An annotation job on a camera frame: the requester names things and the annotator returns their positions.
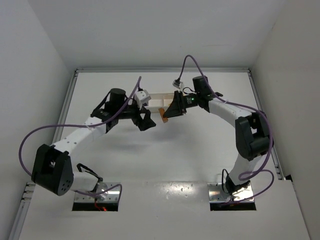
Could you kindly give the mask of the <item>metal base plate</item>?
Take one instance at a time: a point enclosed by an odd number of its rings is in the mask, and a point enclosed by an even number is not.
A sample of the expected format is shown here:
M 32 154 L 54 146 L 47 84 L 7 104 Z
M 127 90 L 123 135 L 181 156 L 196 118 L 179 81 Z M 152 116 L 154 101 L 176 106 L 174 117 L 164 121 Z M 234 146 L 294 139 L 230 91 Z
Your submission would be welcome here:
M 238 191 L 234 191 L 231 195 L 223 191 L 221 182 L 209 182 L 207 184 L 209 202 L 214 204 L 223 203 L 254 203 L 254 193 L 252 186 L 249 183 L 246 187 L 240 188 Z
M 95 201 L 103 204 L 113 204 L 119 201 L 122 186 L 118 182 L 99 182 L 93 191 L 86 194 L 76 192 L 74 203 L 91 204 Z

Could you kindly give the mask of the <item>back aluminium frame rail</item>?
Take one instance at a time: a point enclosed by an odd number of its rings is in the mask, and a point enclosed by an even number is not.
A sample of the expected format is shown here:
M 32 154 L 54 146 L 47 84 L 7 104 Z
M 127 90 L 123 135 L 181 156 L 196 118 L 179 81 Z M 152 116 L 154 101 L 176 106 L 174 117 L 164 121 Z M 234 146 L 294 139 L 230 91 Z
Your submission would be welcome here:
M 249 73 L 249 68 L 242 67 L 205 67 L 203 73 Z M 140 67 L 140 68 L 114 68 L 114 67 L 86 67 L 78 68 L 77 73 L 180 73 L 180 67 Z

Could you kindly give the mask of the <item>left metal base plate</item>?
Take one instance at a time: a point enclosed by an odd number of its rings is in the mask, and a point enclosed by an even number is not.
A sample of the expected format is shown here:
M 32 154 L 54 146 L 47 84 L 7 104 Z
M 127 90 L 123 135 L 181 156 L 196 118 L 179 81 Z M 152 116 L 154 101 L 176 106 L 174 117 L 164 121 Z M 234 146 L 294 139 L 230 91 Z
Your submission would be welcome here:
M 122 186 L 118 182 L 99 182 L 93 191 L 86 194 L 76 192 L 74 203 L 91 204 L 95 201 L 103 204 L 113 204 L 119 201 Z

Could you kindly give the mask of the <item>brown lego brick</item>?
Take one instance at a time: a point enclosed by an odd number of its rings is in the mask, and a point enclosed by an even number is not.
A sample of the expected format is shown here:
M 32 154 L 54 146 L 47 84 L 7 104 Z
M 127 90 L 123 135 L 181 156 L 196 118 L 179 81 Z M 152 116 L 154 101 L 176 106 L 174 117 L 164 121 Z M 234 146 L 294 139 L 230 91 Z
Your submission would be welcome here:
M 168 118 L 165 117 L 165 109 L 164 109 L 164 108 L 159 108 L 159 109 L 158 109 L 158 112 L 159 112 L 159 114 L 160 114 L 160 117 L 161 117 L 161 119 L 162 119 L 162 122 L 163 122 L 163 123 L 167 123 L 167 122 L 168 122 Z

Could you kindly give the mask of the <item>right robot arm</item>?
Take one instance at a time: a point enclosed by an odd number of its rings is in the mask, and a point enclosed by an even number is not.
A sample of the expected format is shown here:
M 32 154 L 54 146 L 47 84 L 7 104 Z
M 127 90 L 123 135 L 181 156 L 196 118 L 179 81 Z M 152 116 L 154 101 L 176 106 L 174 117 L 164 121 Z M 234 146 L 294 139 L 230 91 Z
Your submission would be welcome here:
M 231 195 L 246 187 L 251 178 L 259 173 L 254 170 L 258 161 L 263 156 L 270 156 L 274 144 L 270 125 L 263 112 L 222 100 L 221 93 L 210 89 L 206 76 L 194 77 L 192 82 L 194 92 L 183 94 L 176 90 L 163 116 L 179 117 L 186 114 L 188 108 L 200 107 L 234 127 L 238 156 L 222 185 L 223 190 Z

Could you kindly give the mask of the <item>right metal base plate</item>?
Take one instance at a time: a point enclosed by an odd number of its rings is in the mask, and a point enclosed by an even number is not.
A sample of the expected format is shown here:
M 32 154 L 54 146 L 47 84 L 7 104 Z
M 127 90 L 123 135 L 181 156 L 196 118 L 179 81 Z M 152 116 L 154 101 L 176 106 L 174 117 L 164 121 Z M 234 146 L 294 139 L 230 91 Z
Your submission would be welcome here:
M 209 202 L 214 204 L 223 203 L 254 203 L 254 193 L 252 186 L 249 183 L 246 187 L 240 188 L 238 191 L 234 191 L 231 195 L 223 191 L 221 182 L 209 182 L 207 184 Z

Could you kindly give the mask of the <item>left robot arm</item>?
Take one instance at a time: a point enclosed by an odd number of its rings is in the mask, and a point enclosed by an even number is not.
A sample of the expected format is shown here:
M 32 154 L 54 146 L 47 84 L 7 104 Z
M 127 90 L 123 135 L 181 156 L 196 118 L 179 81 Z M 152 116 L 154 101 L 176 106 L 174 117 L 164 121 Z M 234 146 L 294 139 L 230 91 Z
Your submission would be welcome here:
M 97 189 L 103 178 L 81 163 L 76 166 L 78 171 L 73 171 L 72 161 L 120 120 L 132 120 L 140 131 L 155 127 L 151 112 L 145 107 L 150 99 L 150 94 L 142 88 L 130 96 L 123 89 L 112 88 L 84 125 L 52 145 L 43 144 L 37 149 L 31 180 L 57 196 L 68 191 L 87 196 L 99 195 Z

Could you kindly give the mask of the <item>white three-compartment tray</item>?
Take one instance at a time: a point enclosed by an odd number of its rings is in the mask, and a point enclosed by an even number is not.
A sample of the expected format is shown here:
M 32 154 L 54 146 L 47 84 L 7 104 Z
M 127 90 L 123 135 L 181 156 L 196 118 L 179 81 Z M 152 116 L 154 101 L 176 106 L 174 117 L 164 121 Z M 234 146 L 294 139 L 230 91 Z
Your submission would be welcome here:
M 170 104 L 173 101 L 173 93 L 150 93 L 151 99 L 148 101 L 148 104 L 145 106 L 147 110 L 150 110 L 151 113 L 158 113 L 159 109 L 168 109 Z

